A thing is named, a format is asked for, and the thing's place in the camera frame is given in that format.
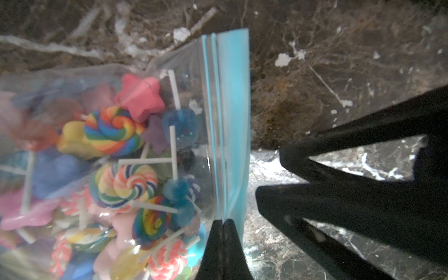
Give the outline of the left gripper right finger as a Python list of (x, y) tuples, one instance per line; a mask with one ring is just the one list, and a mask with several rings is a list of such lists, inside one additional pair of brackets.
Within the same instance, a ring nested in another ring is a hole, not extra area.
[(224, 280), (253, 280), (232, 219), (224, 223)]

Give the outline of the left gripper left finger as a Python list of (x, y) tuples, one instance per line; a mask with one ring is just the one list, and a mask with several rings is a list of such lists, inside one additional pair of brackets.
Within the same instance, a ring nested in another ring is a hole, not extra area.
[(196, 280), (222, 280), (224, 278), (224, 226), (215, 220), (206, 244), (205, 253), (195, 277)]

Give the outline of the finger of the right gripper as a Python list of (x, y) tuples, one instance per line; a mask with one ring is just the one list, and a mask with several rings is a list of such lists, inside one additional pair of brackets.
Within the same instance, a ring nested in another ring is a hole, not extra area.
[(448, 87), (442, 86), (360, 119), (289, 143), (280, 148), (281, 165), (309, 182), (366, 181), (310, 160), (329, 152), (416, 135), (447, 135)]
[(448, 263), (446, 181), (266, 185), (255, 197), (261, 215), (337, 280), (387, 280), (389, 275), (311, 226), (312, 220)]

